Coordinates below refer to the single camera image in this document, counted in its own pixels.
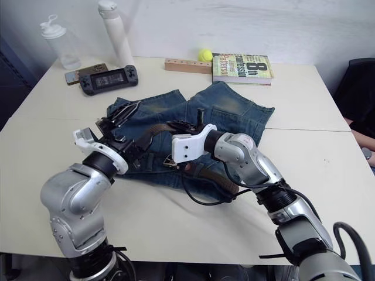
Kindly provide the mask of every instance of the bottle cap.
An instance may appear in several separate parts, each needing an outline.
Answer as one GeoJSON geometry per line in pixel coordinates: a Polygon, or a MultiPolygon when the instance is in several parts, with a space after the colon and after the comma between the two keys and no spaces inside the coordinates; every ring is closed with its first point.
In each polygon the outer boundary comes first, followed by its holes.
{"type": "Polygon", "coordinates": [[[66,28],[60,25],[51,25],[52,21],[57,19],[57,15],[50,15],[48,17],[48,22],[42,22],[40,27],[42,28],[42,36],[45,39],[55,39],[63,36],[66,33],[66,28]]]}
{"type": "Polygon", "coordinates": [[[98,2],[99,14],[103,19],[118,18],[117,4],[111,0],[100,0],[98,2]]]}

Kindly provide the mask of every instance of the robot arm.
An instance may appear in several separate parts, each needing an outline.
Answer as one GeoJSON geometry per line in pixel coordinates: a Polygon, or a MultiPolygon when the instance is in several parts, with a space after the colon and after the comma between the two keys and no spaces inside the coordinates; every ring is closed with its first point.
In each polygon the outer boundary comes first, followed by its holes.
{"type": "Polygon", "coordinates": [[[111,187],[116,174],[129,165],[137,167],[153,136],[169,131],[175,163],[211,153],[234,169],[266,207],[276,224],[276,237],[286,258],[300,267],[301,280],[360,280],[351,267],[332,250],[332,241],[314,210],[292,192],[280,172],[245,134],[219,132],[215,125],[203,125],[199,111],[197,125],[168,122],[150,127],[136,141],[112,135],[137,110],[139,102],[119,107],[97,122],[103,133],[97,139],[87,128],[74,132],[76,145],[87,155],[82,164],[50,178],[42,188],[41,200],[50,212],[52,235],[68,258],[72,281],[135,280],[126,264],[109,246],[100,210],[100,199],[111,187]]]}
{"type": "Polygon", "coordinates": [[[216,131],[208,124],[198,135],[174,135],[176,163],[211,153],[234,169],[264,205],[277,225],[276,237],[285,257],[300,267],[301,280],[359,280],[353,269],[333,252],[331,238],[309,204],[293,193],[273,163],[243,133],[216,131]]]}

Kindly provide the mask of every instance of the person's arm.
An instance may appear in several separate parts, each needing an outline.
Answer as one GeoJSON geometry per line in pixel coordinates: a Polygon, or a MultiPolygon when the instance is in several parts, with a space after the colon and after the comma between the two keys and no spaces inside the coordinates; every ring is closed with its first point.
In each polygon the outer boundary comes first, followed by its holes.
{"type": "MultiPolygon", "coordinates": [[[[345,121],[350,125],[353,121],[345,118],[345,121]]],[[[359,133],[355,130],[352,130],[354,137],[356,138],[357,143],[361,148],[368,148],[372,151],[375,151],[375,139],[365,136],[362,133],[359,133]]]]}
{"type": "Polygon", "coordinates": [[[372,153],[372,156],[370,157],[369,160],[367,160],[367,162],[369,163],[371,167],[375,168],[375,152],[371,151],[371,153],[372,153]]]}

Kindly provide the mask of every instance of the plastic water bottle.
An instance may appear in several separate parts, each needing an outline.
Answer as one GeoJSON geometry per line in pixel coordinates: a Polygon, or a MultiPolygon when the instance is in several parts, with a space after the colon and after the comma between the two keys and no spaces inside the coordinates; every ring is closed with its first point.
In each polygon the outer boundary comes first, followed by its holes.
{"type": "Polygon", "coordinates": [[[65,69],[77,69],[81,66],[81,62],[66,34],[66,28],[63,28],[60,25],[51,24],[55,19],[57,19],[57,15],[50,15],[48,17],[48,22],[40,24],[40,27],[43,30],[42,36],[57,54],[65,69]]]}

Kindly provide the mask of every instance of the wooden block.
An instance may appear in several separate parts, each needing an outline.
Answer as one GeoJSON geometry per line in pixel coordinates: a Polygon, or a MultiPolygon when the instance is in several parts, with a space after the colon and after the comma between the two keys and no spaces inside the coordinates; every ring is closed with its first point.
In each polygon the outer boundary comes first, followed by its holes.
{"type": "Polygon", "coordinates": [[[193,72],[193,73],[212,73],[212,63],[204,63],[202,61],[195,60],[177,60],[177,59],[165,59],[164,62],[165,70],[170,71],[181,71],[181,72],[193,72]]]}

